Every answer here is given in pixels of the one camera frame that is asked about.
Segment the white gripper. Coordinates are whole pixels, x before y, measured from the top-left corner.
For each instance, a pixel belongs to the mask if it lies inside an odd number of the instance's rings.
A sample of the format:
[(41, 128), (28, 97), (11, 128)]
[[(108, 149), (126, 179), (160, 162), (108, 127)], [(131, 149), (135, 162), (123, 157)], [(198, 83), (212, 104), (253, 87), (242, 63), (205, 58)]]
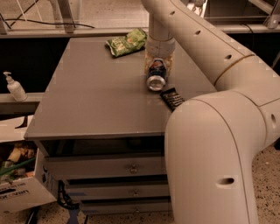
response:
[(145, 43), (145, 57), (144, 57), (144, 73), (149, 73), (149, 68), (152, 58), (165, 59), (165, 68), (167, 76), (171, 75), (173, 56), (175, 50), (175, 39), (155, 40), (148, 37)]

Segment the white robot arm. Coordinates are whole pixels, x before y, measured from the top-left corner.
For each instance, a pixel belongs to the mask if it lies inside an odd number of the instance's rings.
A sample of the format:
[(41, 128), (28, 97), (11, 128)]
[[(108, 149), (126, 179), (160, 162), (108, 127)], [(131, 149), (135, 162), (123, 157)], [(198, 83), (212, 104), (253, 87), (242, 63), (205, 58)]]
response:
[(175, 223), (259, 224), (252, 161), (279, 138), (278, 74), (181, 0), (141, 1), (148, 52), (164, 57), (178, 42), (216, 89), (178, 106), (165, 128)]

